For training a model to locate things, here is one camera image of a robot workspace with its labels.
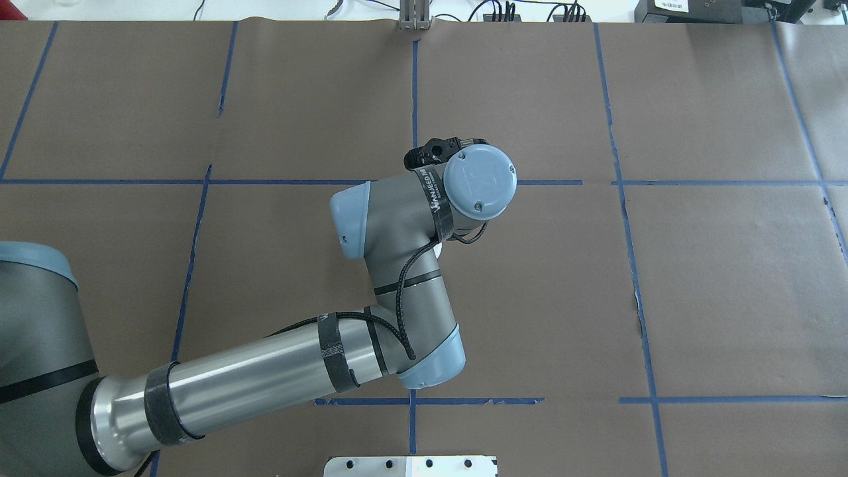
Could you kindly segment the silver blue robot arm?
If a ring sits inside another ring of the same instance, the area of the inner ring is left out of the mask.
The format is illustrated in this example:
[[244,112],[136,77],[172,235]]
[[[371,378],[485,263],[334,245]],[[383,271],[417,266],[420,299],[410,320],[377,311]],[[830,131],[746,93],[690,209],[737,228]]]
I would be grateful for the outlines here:
[[517,193],[482,139],[430,140],[405,172],[331,196],[337,242],[374,302],[328,311],[142,376],[100,371],[69,260],[2,242],[2,475],[117,476],[209,433],[394,376],[420,390],[466,365],[437,249],[474,242]]

